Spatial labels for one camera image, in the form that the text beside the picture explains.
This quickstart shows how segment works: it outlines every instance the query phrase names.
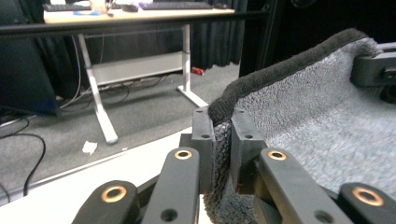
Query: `desk leg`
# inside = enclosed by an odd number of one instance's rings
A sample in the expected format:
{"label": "desk leg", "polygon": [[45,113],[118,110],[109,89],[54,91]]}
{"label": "desk leg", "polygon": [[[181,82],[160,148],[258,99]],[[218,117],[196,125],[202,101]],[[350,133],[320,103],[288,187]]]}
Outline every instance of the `desk leg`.
{"label": "desk leg", "polygon": [[96,117],[99,120],[99,124],[102,128],[103,134],[105,135],[106,142],[110,145],[115,144],[119,141],[119,138],[117,137],[113,125],[111,124],[110,118],[108,117],[105,108],[103,107],[102,100],[99,95],[99,89],[96,84],[96,79],[93,75],[91,60],[88,54],[87,45],[85,44],[84,35],[78,35],[78,41],[81,46],[82,54],[84,56],[85,69],[87,70],[88,79],[91,84],[93,100],[95,101]]}
{"label": "desk leg", "polygon": [[190,26],[183,26],[183,85],[177,89],[199,107],[207,103],[191,91]]}

